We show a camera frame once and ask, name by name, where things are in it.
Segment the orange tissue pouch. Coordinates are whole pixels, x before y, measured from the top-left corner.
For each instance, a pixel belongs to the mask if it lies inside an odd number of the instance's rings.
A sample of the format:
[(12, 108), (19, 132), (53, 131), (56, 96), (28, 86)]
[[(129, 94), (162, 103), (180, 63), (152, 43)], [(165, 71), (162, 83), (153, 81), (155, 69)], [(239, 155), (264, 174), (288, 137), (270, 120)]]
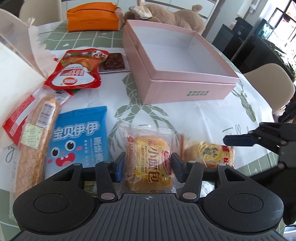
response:
[(69, 32), (119, 31), (122, 25), (122, 10), (113, 3), (87, 3), (67, 11)]

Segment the red chicken leg snack pack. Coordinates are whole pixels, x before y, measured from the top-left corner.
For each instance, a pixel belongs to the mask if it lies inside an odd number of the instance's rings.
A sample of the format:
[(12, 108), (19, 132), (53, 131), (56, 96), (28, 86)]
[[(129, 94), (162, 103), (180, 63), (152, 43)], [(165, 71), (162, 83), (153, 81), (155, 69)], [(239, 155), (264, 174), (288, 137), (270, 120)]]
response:
[(99, 66), (109, 52), (96, 48), (68, 50), (45, 85), (54, 90), (98, 88), (101, 85)]

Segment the rice cracker pack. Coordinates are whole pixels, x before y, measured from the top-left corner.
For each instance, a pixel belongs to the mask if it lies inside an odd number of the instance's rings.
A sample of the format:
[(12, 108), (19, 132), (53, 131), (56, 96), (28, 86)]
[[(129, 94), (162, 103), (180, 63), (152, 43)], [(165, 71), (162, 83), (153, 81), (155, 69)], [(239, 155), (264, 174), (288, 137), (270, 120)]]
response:
[(234, 168), (234, 148), (198, 142), (181, 135), (180, 138), (181, 158), (184, 162), (195, 161), (207, 168), (216, 168), (218, 164), (226, 164)]

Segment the red sausage snack pack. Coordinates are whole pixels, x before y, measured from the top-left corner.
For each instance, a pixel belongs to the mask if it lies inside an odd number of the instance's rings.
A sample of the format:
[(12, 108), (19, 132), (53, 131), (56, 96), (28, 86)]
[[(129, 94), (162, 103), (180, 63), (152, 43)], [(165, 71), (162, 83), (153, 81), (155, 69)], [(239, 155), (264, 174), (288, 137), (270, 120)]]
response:
[(18, 145), (26, 118), (43, 97), (47, 94), (53, 94), (60, 105), (63, 105), (71, 96), (76, 94), (77, 91), (78, 90), (53, 90), (43, 87), (37, 89), (33, 94), (29, 95), (24, 101), (18, 104), (16, 109), (8, 116), (3, 124), (4, 131), (11, 141), (15, 145)]

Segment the green white tablecloth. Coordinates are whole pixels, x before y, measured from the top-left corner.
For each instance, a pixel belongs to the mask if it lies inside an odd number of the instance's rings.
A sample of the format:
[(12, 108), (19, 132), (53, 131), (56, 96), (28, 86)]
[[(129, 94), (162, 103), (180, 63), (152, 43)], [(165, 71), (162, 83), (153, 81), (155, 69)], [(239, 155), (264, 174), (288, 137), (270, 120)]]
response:
[[(46, 48), (57, 58), (68, 49), (95, 47), (110, 52), (122, 52), (122, 33), (81, 32), (67, 33), (66, 22), (39, 27), (39, 39), (45, 39)], [(272, 121), (271, 107), (253, 89), (247, 79), (238, 74), (234, 90), (222, 100), (172, 102), (142, 105), (131, 73), (101, 75), (98, 89), (83, 89), (72, 96), (61, 113), (74, 109), (107, 106), (107, 132), (110, 136), (110, 156), (121, 152), (121, 137), (116, 128), (117, 118), (127, 118), (134, 125), (171, 128), (177, 137), (184, 134), (191, 140), (223, 144), (225, 135), (243, 134), (258, 127), (262, 121)], [(15, 174), (18, 152), (16, 146), (1, 130), (1, 240), (10, 240), (19, 231), (10, 219), (10, 184)], [(245, 175), (253, 175), (275, 166), (278, 155), (255, 145), (253, 148), (235, 148), (235, 168)]]

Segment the brown plush teddy bear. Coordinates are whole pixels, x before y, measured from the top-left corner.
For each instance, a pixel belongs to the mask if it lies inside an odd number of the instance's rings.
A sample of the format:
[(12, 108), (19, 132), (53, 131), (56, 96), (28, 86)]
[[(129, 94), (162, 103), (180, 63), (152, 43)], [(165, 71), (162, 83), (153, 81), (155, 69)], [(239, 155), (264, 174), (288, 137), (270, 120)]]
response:
[(204, 21), (198, 14), (202, 8), (201, 5), (196, 4), (192, 6), (192, 9), (181, 9), (172, 12), (157, 4), (146, 4), (145, 1), (137, 1), (137, 5), (131, 6), (129, 11), (124, 14), (123, 20), (124, 22), (127, 20), (142, 20), (162, 23), (201, 33), (206, 28)]

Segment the blue seaweed snack pack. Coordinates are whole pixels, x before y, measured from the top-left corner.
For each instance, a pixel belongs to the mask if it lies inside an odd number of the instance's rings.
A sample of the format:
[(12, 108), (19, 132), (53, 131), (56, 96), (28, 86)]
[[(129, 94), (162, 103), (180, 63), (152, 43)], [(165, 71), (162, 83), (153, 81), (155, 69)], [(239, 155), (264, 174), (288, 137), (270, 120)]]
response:
[(87, 168), (110, 160), (106, 114), (106, 106), (59, 114), (45, 159), (45, 178), (75, 163)]

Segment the pink cardboard box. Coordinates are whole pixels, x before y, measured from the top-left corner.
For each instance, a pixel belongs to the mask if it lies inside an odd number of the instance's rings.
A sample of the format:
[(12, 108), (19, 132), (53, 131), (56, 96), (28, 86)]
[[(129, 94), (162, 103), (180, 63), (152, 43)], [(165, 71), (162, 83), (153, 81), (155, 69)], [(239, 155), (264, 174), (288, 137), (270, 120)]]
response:
[(128, 20), (122, 44), (143, 104), (224, 99), (239, 80), (193, 30)]

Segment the long biscuit stick pack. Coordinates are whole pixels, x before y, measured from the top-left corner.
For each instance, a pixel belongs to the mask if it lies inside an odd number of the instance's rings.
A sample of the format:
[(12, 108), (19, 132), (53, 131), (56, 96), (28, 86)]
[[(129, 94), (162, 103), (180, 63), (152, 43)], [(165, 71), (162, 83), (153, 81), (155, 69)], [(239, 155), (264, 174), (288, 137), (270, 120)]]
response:
[(61, 106), (68, 97), (65, 91), (47, 88), (33, 102), (18, 145), (20, 158), (16, 172), (15, 198), (44, 180), (49, 141)]

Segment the dark jerky silver pack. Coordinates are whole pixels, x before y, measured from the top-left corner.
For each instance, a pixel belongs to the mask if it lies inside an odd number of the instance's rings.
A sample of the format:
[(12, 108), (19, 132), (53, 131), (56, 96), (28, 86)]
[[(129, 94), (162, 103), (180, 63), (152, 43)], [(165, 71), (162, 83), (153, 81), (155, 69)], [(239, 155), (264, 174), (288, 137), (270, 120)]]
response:
[(110, 53), (109, 57), (99, 65), (100, 74), (130, 72), (130, 64), (122, 53)]

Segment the beige chair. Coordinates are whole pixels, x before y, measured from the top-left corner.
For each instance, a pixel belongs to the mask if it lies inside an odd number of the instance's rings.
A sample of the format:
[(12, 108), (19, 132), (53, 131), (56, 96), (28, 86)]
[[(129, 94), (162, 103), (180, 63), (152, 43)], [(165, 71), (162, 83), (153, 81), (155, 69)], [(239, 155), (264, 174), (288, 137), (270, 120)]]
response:
[(290, 77), (275, 63), (268, 63), (243, 75), (268, 102), (273, 113), (286, 105), (295, 93), (295, 85)]
[(40, 26), (63, 20), (62, 1), (57, 0), (26, 0), (24, 1), (19, 19), (26, 22), (34, 18), (34, 25)]

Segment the small bread yellow pack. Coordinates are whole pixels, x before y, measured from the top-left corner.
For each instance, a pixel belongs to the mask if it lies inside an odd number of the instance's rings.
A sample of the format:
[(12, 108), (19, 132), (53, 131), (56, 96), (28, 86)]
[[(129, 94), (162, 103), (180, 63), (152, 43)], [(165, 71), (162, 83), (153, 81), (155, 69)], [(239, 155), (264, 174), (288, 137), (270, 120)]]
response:
[(168, 194), (176, 192), (171, 154), (178, 150), (180, 138), (165, 127), (136, 126), (117, 120), (125, 146), (125, 185), (132, 193)]

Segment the black cabinet appliance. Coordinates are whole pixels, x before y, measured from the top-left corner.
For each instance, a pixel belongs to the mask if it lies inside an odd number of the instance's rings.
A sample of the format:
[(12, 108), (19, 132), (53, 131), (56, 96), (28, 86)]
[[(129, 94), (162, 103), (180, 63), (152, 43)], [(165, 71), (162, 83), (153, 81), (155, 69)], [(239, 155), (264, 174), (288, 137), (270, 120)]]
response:
[(232, 29), (223, 24), (212, 42), (212, 45), (220, 50), (229, 60), (234, 57), (253, 29), (253, 26), (241, 17), (238, 16), (235, 20), (236, 23)]

